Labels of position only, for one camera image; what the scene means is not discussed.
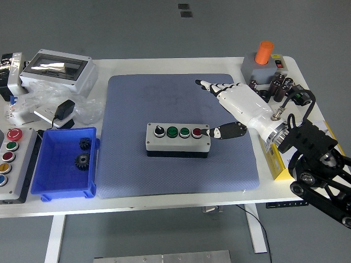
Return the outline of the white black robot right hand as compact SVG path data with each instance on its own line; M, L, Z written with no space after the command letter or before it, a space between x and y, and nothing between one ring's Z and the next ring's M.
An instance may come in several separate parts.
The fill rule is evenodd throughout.
M247 84L212 84L196 80L202 89L214 95L220 105L236 119L235 122L222 124L212 129L201 129L200 133L215 139L232 139L244 136L248 128L258 132L267 142L272 142L283 131L281 120L271 119L273 110Z

